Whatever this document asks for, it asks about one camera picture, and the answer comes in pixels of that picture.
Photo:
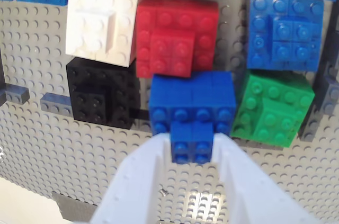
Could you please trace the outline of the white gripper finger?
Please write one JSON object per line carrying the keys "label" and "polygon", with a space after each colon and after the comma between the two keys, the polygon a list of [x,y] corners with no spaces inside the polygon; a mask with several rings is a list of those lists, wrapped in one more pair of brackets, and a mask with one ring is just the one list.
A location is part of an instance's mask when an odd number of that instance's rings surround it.
{"label": "white gripper finger", "polygon": [[121,162],[90,223],[156,223],[159,186],[170,163],[170,135],[151,137]]}
{"label": "white gripper finger", "polygon": [[229,223],[318,223],[222,133],[213,139],[213,162],[225,186]]}

